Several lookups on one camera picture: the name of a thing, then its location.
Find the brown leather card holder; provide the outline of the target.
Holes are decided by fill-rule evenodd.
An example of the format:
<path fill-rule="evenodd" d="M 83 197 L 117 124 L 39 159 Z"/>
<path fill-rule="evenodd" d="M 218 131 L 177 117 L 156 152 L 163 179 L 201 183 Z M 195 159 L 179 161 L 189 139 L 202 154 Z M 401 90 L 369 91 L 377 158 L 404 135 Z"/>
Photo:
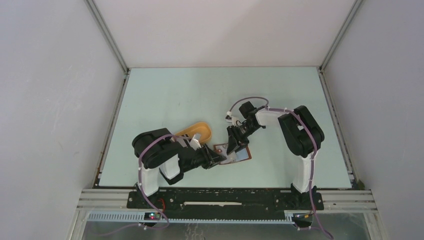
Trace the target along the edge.
<path fill-rule="evenodd" d="M 240 163 L 243 161 L 250 160 L 252 158 L 248 147 L 238 152 L 234 151 L 230 154 L 227 154 L 227 148 L 228 148 L 227 143 L 215 144 L 213 148 L 215 152 L 225 157 L 225 160 L 221 161 L 219 165 L 229 165 L 229 164 Z"/>

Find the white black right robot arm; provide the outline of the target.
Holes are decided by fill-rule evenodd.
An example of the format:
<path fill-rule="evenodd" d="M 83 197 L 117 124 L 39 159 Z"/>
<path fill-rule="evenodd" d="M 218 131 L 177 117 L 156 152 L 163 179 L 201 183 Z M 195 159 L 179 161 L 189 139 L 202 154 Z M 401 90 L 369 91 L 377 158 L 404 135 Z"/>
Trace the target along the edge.
<path fill-rule="evenodd" d="M 226 112 L 225 119 L 231 123 L 226 128 L 228 142 L 226 154 L 239 152 L 248 146 L 249 136 L 260 128 L 269 125 L 279 125 L 288 149 L 300 158 L 297 173 L 292 186 L 296 189 L 291 194 L 291 204 L 297 209 L 304 209 L 311 202 L 308 193 L 314 187 L 315 159 L 325 140 L 325 134 L 309 109 L 304 106 L 290 110 L 287 108 L 272 108 L 267 104 L 255 107 L 250 101 L 239 107 L 244 118 L 240 121 L 233 116 L 233 108 Z"/>

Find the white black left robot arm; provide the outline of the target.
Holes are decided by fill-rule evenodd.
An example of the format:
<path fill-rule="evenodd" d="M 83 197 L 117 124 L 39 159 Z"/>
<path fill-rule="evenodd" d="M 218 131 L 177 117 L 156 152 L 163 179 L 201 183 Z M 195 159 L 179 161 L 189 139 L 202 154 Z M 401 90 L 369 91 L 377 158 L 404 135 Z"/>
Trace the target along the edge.
<path fill-rule="evenodd" d="M 169 185 L 183 179 L 184 174 L 196 168 L 211 169 L 227 158 L 206 144 L 200 143 L 201 134 L 177 136 L 167 128 L 143 132 L 132 141 L 138 158 L 138 201 L 145 208 L 158 202 L 159 177 Z"/>

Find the orange plastic tray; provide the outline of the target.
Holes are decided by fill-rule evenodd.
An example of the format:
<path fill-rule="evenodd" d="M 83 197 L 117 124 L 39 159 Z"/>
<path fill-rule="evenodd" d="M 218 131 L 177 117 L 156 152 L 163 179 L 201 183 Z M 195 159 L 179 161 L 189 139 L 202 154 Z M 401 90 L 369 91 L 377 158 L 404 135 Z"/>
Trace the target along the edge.
<path fill-rule="evenodd" d="M 212 139 L 212 130 L 210 128 L 210 126 L 204 122 L 197 122 L 177 133 L 175 133 L 174 135 L 176 136 L 189 136 L 189 137 L 193 137 L 195 134 L 200 134 L 200 139 L 199 139 L 199 143 L 202 144 L 206 144 L 208 143 L 211 139 Z"/>

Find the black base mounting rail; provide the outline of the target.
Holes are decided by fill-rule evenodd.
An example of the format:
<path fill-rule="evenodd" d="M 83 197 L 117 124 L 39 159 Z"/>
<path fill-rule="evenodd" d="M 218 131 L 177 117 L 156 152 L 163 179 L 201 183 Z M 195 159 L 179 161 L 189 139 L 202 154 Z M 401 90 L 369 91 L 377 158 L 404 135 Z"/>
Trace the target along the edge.
<path fill-rule="evenodd" d="M 282 221 L 286 211 L 324 210 L 322 195 L 292 188 L 161 187 L 145 199 L 140 190 L 127 197 L 128 209 L 162 209 L 169 220 Z"/>

